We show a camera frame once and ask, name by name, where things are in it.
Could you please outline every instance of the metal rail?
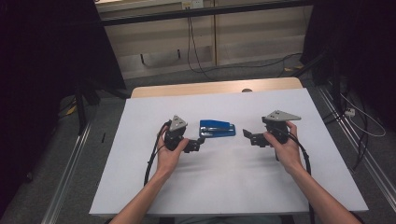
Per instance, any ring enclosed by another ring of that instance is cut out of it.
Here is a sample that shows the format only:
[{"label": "metal rail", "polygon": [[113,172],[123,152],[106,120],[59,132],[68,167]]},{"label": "metal rail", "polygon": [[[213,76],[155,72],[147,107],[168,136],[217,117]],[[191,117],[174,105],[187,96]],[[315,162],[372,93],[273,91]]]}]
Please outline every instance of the metal rail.
[{"label": "metal rail", "polygon": [[88,135],[91,130],[93,119],[96,115],[97,107],[92,109],[91,115],[89,117],[88,123],[85,126],[82,134],[78,137],[77,142],[72,151],[72,155],[70,156],[69,162],[64,168],[64,174],[61,177],[59,185],[52,196],[49,207],[46,211],[46,214],[41,221],[41,224],[54,224],[61,212],[62,205],[64,203],[64,198],[66,197],[67,191],[69,190],[69,186],[72,182],[72,178],[74,172],[76,171],[76,167],[78,166],[78,159],[81,155],[81,152],[85,146],[85,142],[87,141]]},{"label": "metal rail", "polygon": [[289,1],[274,1],[274,2],[246,4],[246,5],[228,6],[228,7],[206,7],[206,8],[196,8],[190,10],[161,12],[161,13],[154,13],[148,15],[108,18],[108,19],[102,19],[101,21],[67,23],[61,25],[61,27],[82,28],[87,26],[92,27],[92,26],[123,25],[123,24],[139,23],[146,21],[166,21],[166,20],[182,19],[188,17],[192,18],[192,17],[212,16],[212,15],[230,14],[237,12],[259,11],[259,10],[287,8],[287,7],[305,7],[305,6],[312,6],[314,2],[315,1],[313,0],[289,0]]},{"label": "metal rail", "polygon": [[[339,114],[336,112],[335,107],[332,104],[332,95],[327,91],[325,88],[319,89],[320,95],[323,98],[324,102],[326,103],[327,107],[331,111],[334,112],[334,117],[338,117]],[[351,143],[351,145],[355,148],[356,152],[358,152],[359,147],[359,135],[349,123],[349,121],[345,118],[340,118],[337,120],[338,124],[340,125],[341,129],[345,133],[347,139]],[[396,212],[396,187],[394,184],[389,180],[388,176],[384,173],[381,169],[379,164],[374,159],[373,155],[370,153],[369,149],[367,148],[366,154],[364,156],[364,164],[373,177],[375,183],[379,186],[382,193],[384,194],[385,198],[388,200],[389,205],[393,208],[393,211]]]}]

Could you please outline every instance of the forearm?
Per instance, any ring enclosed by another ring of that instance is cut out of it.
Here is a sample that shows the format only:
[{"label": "forearm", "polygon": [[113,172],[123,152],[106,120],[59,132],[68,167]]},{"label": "forearm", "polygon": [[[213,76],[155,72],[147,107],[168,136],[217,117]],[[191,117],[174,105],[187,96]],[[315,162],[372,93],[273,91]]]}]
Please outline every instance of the forearm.
[{"label": "forearm", "polygon": [[294,169],[290,174],[323,223],[359,223],[303,167]]},{"label": "forearm", "polygon": [[147,185],[113,218],[111,223],[141,223],[166,179],[163,175],[154,175]]}]

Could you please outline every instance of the stapler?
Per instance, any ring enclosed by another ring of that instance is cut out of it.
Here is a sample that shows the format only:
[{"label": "stapler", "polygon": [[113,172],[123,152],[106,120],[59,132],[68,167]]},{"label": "stapler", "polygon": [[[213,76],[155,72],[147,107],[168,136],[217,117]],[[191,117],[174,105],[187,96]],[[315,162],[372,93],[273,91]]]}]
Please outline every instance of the stapler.
[{"label": "stapler", "polygon": [[225,121],[201,119],[199,135],[203,138],[235,136],[235,125]]}]

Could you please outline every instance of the power cord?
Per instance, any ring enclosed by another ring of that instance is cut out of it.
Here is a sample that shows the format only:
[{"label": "power cord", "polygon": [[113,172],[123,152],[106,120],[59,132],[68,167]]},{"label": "power cord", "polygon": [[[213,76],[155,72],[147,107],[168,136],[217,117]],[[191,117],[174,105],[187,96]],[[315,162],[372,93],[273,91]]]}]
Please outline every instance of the power cord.
[{"label": "power cord", "polygon": [[[284,64],[284,62],[285,62],[288,58],[291,58],[292,56],[301,55],[301,54],[302,54],[302,53],[293,53],[293,54],[289,54],[289,55],[286,55],[283,59],[281,59],[281,60],[279,60],[279,61],[276,61],[276,62],[274,62],[274,63],[262,64],[262,65],[234,65],[234,66],[224,66],[224,67],[213,67],[213,68],[209,68],[209,69],[204,70],[204,69],[202,68],[202,66],[201,66],[200,61],[199,61],[199,57],[198,57],[198,53],[197,53],[197,49],[196,49],[196,45],[195,45],[195,39],[194,39],[192,21],[191,21],[191,18],[190,18],[190,17],[188,17],[187,19],[188,19],[188,23],[189,23],[189,48],[188,48],[188,53],[187,53],[187,61],[188,61],[188,64],[189,64],[189,68],[190,68],[190,70],[191,70],[192,72],[194,72],[194,73],[202,73],[202,74],[205,75],[205,77],[206,77],[207,79],[210,79],[210,80],[213,80],[213,81],[218,81],[218,80],[215,80],[213,77],[209,77],[209,76],[207,75],[208,72],[212,72],[212,71],[220,70],[220,69],[229,69],[229,68],[262,68],[262,67],[267,67],[267,66],[275,65],[275,64],[278,64],[278,63],[283,63],[282,72],[281,72],[281,73],[279,74],[279,76],[278,76],[278,77],[280,77],[280,76],[283,74],[283,70],[285,69],[285,64]],[[199,70],[195,70],[195,69],[193,69],[192,66],[191,66],[191,62],[190,62],[191,40],[192,40],[192,44],[193,44],[193,46],[194,46],[194,53],[195,53],[195,57],[196,57],[197,62],[198,62]]]},{"label": "power cord", "polygon": [[148,161],[148,168],[146,169],[144,186],[146,186],[146,184],[149,182],[149,172],[151,170],[152,163],[154,163],[155,156],[160,151],[160,149],[165,146],[165,145],[163,145],[163,146],[159,147],[158,150],[155,150],[157,148],[158,141],[160,140],[160,137],[162,136],[163,129],[165,128],[165,126],[170,126],[171,122],[172,122],[172,120],[165,122],[157,134],[157,139],[155,140],[154,149],[152,149],[151,156]]},{"label": "power cord", "polygon": [[[297,136],[295,136],[292,133],[285,133],[282,130],[278,129],[277,127],[273,127],[272,126],[272,128],[277,130],[278,132],[286,135],[289,139],[291,139],[293,142],[295,142],[297,144],[297,146],[299,146],[299,148],[303,152],[303,157],[304,157],[304,161],[305,161],[305,169],[309,173],[309,175],[311,175],[311,163],[309,162],[308,153],[306,152],[305,148],[300,143],[300,141],[297,139]],[[309,206],[309,219],[311,221],[311,224],[315,224],[315,211],[314,211],[314,208],[312,207],[311,203],[308,203],[308,206]]]},{"label": "power cord", "polygon": [[[345,96],[349,95],[349,91],[350,91],[350,89],[346,88],[346,92],[345,93],[340,93],[340,94],[341,94],[341,96],[345,97]],[[341,106],[341,108],[339,108],[339,109],[341,110],[341,113],[337,117],[335,117],[335,118],[333,118],[331,120],[325,121],[326,118],[328,118],[329,116],[337,113],[337,108],[335,108],[335,110],[333,110],[330,114],[328,114],[328,115],[326,115],[325,117],[322,118],[322,120],[323,120],[325,125],[333,123],[334,121],[339,120],[340,118],[342,118],[345,115],[345,113],[347,112],[347,101],[344,101],[343,104],[340,105],[340,106]]]},{"label": "power cord", "polygon": [[64,111],[67,107],[69,107],[71,104],[73,104],[76,101],[76,97],[73,97],[72,100],[67,103],[67,105],[65,105],[62,109],[59,110],[59,112]]},{"label": "power cord", "polygon": [[[350,98],[350,101],[352,102],[352,104],[355,104],[355,102],[353,101],[352,98]],[[361,99],[361,106],[363,108],[363,111],[366,110],[365,106],[364,106],[364,102]],[[364,123],[364,130],[367,131],[368,129],[368,120],[367,120],[367,116],[363,116],[364,114],[362,114],[360,111],[359,112],[359,116],[361,117],[363,123]],[[358,156],[357,159],[355,161],[355,165],[350,169],[352,174],[356,173],[356,168],[359,166],[359,164],[361,163],[361,161],[364,158],[364,155],[367,151],[367,146],[369,143],[369,135],[366,132],[362,132],[361,133],[361,137],[359,138],[359,142],[358,142]]]},{"label": "power cord", "polygon": [[[212,80],[212,81],[217,81],[217,80],[215,80],[214,78],[209,77],[209,76],[206,74],[206,72],[204,71],[204,69],[202,69],[201,63],[199,62],[199,58],[198,58],[197,48],[196,48],[196,46],[195,46],[195,39],[194,39],[194,32],[193,32],[193,28],[192,28],[191,17],[188,17],[187,20],[188,20],[188,23],[189,23],[189,49],[188,49],[188,51],[187,51],[187,62],[189,63],[190,70],[191,70],[192,72],[195,72],[195,73],[203,73],[204,76],[205,76],[207,79],[210,79],[210,80]],[[192,38],[192,44],[194,45],[195,58],[197,59],[198,66],[199,66],[199,68],[200,68],[201,71],[195,71],[195,70],[192,69],[192,67],[191,67],[191,63],[190,63],[190,43],[191,43],[191,38]]]},{"label": "power cord", "polygon": [[367,113],[365,113],[365,112],[363,112],[362,110],[360,110],[357,106],[355,106],[354,104],[352,104],[345,96],[343,96],[343,95],[341,95],[350,105],[352,105],[355,109],[357,109],[358,111],[360,111],[363,115],[365,115],[365,116],[367,116],[369,119],[371,119],[375,124],[377,124],[378,125],[378,127],[380,127],[381,129],[382,129],[382,131],[383,131],[383,133],[381,133],[381,134],[374,134],[374,133],[369,133],[369,132],[367,132],[367,130],[364,130],[363,128],[361,128],[358,124],[356,124],[353,120],[352,120],[352,118],[349,116],[349,120],[351,121],[351,123],[353,124],[353,125],[355,125],[359,130],[361,130],[362,132],[364,132],[364,133],[367,133],[367,134],[369,134],[369,135],[371,135],[371,136],[373,136],[373,137],[383,137],[383,136],[385,136],[385,134],[387,134],[387,131],[385,130],[385,128],[380,124],[380,123],[378,123],[375,119],[373,119],[370,115],[368,115]]}]

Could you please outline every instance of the white paper sheet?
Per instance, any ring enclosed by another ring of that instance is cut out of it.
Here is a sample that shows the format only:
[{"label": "white paper sheet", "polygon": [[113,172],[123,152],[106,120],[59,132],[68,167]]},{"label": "white paper sheet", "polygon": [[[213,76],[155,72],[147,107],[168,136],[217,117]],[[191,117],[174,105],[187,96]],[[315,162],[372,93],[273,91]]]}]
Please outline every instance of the white paper sheet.
[{"label": "white paper sheet", "polygon": [[[276,161],[274,150],[251,146],[242,133],[242,129],[263,133],[262,117],[276,109],[302,117],[294,123],[319,184],[348,210],[367,210],[307,90],[302,89],[127,100],[90,214],[117,214],[143,188],[156,133],[175,114],[189,123],[187,138],[199,137],[200,119],[229,121],[236,136],[206,139],[199,152],[182,153],[149,214],[307,212],[306,198]],[[151,175],[155,170],[154,162]]]}]

